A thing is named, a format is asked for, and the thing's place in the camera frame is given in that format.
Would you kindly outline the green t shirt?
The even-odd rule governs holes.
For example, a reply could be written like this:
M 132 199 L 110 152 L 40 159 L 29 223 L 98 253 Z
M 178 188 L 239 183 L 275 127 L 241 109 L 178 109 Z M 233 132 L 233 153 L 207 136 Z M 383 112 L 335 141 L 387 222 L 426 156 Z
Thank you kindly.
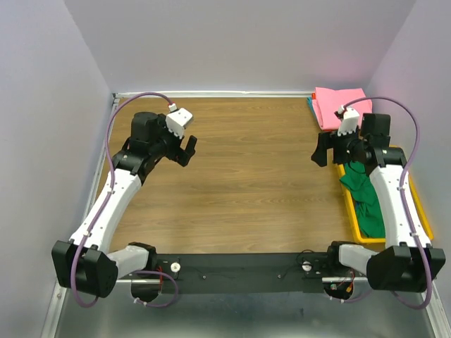
M 384 238 L 385 227 L 377 193 L 359 162 L 344 164 L 345 174 L 340 182 L 350 192 L 355 202 L 359 230 L 369 238 Z

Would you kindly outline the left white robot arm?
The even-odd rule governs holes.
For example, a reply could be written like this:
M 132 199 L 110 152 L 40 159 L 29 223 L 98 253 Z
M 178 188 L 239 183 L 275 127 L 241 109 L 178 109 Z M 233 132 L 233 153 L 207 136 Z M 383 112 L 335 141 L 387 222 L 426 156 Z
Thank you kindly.
M 94 298 L 105 298 L 116 281 L 129 273 L 151 277 L 156 270 L 156 249 L 132 242 L 124 249 L 109 251 L 112 237 L 128 204 L 142 188 L 147 176 L 162 158 L 185 167 L 195 154 L 197 139 L 181 143 L 194 120 L 186 109 L 168 115 L 136 113 L 130 136 L 112 158 L 112 171 L 92 209 L 67 242 L 57 241 L 51 257 L 58 283 Z

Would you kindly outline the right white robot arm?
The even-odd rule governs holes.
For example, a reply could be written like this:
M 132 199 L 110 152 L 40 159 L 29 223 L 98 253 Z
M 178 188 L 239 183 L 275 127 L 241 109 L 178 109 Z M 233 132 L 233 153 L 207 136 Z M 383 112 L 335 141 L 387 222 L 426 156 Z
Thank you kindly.
M 392 292 L 424 292 L 445 265 L 445 253 L 432 246 L 423 229 L 405 170 L 404 151 L 390 145 L 390 116 L 365 113 L 353 108 L 337 112 L 337 130 L 321 132 L 311 159 L 361 163 L 375 189 L 383 224 L 385 249 L 381 252 L 347 242 L 333 242 L 324 258 L 326 271 L 334 276 L 348 268 L 365 275 L 372 289 Z

